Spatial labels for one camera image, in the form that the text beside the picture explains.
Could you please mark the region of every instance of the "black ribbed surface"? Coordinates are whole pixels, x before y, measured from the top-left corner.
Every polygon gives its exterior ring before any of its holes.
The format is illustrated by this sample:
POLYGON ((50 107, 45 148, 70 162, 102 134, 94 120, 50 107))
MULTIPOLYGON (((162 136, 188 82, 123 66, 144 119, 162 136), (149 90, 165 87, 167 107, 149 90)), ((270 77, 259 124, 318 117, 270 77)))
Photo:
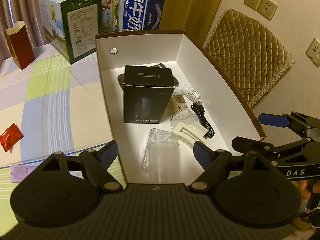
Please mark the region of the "black ribbed surface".
POLYGON ((294 231, 292 225, 238 225, 223 217, 208 196, 190 193, 184 185, 129 184, 122 193, 105 195, 81 221, 61 228, 21 223, 3 240, 280 240, 294 231))

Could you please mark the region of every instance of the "black box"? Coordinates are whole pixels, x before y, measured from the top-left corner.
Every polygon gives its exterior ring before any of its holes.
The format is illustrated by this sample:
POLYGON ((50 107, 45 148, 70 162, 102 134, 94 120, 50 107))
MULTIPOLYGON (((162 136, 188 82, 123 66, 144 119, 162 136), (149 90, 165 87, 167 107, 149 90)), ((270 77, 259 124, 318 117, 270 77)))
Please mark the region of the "black box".
POLYGON ((125 66, 124 123, 160 123, 174 88, 170 68, 125 66))

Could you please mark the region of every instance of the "round hole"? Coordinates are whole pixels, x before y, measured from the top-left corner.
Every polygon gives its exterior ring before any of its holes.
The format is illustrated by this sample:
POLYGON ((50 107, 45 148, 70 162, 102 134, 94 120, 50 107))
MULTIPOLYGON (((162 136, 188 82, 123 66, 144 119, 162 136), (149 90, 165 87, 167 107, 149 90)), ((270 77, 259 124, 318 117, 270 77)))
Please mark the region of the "round hole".
POLYGON ((116 54, 118 52, 118 49, 117 48, 112 48, 111 50, 110 50, 110 53, 111 54, 116 54))

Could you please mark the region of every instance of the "barcode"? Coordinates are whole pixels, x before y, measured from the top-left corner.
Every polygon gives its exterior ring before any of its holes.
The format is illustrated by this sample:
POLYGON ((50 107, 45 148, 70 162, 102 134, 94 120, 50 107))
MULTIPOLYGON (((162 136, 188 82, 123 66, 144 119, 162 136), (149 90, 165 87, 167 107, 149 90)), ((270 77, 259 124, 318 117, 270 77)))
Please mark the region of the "barcode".
POLYGON ((174 99, 177 101, 178 104, 185 103, 185 100, 183 98, 183 95, 174 94, 174 99))

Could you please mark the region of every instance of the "gold quilted cover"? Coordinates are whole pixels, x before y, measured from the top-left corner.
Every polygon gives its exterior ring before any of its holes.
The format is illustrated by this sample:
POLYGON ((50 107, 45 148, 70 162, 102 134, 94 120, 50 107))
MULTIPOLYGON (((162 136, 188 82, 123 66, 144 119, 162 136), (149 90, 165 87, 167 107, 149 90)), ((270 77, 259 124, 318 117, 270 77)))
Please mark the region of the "gold quilted cover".
POLYGON ((290 53, 268 28, 234 9, 222 14, 205 50, 251 108, 294 63, 290 53))

